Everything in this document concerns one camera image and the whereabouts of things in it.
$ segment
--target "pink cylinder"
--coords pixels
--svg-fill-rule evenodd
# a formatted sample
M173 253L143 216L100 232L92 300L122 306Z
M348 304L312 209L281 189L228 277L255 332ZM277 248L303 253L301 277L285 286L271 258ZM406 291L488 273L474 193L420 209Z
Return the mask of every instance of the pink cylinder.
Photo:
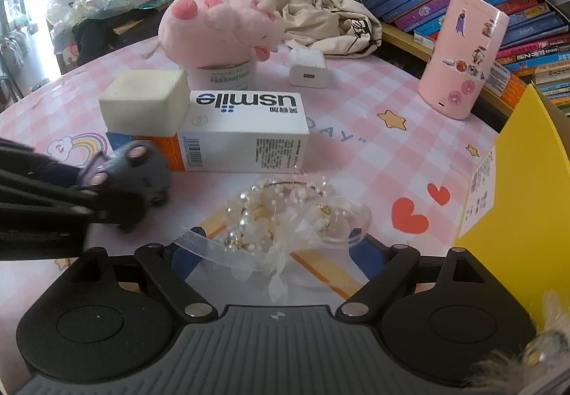
M451 0L418 92L447 117L466 119L503 41L508 16L483 0Z

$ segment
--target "table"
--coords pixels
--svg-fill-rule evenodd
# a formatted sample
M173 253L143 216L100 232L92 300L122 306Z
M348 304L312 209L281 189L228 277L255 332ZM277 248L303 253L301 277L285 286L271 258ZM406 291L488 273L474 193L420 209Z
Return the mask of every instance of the table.
M143 58L156 43L151 38L126 47L43 86L0 114L0 136L74 165L99 149L108 150L98 97L124 70L178 69L161 50ZM407 243L425 255L444 255L455 239L471 173L490 148L495 131L474 116L455 121L440 115L417 94L417 78L374 56L328 61L331 89L291 87L287 51L283 46L258 64L256 84L261 90L301 92L311 131L303 171L326 176L342 196L368 204L374 215L369 232L384 244ZM113 255L132 253L152 241L168 244L183 227L201 224L256 178L176 173L170 203L150 211L133 233L122 235L115 227L93 225L87 244L103 246ZM210 217L210 225L216 219ZM366 282L346 251L322 257L328 272L350 283L348 290ZM305 288L290 294L290 304L324 300L334 307L344 301L342 294L323 287L318 275L309 273L314 272L310 264L291 260L288 267ZM0 263L0 380L9 393L27 377L15 346L15 327L58 274L51 260ZM232 279L203 265L188 281L203 293L227 286ZM228 291L232 298L220 294L212 300L215 306L224 300L248 300Z

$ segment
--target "white charger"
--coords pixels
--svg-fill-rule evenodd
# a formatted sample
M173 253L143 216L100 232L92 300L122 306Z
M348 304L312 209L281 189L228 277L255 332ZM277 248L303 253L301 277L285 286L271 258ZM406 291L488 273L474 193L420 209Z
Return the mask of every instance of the white charger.
M292 49L290 54L289 83L296 87L328 88L331 74L327 61L320 51Z

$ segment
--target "yellow folder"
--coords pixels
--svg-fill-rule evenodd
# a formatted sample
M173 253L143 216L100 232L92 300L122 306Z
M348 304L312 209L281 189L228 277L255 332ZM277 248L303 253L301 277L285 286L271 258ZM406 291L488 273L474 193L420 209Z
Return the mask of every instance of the yellow folder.
M473 176L455 241L537 326L546 291L570 307L569 152L570 120L529 86Z

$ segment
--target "plush toy tag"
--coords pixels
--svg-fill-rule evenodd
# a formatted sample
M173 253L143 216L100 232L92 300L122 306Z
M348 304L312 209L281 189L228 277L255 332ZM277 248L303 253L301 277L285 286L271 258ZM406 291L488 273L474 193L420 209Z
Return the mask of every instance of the plush toy tag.
M148 53L141 54L141 59L143 59L143 60L150 59L155 54L155 52L159 49L159 47L160 47L160 41Z

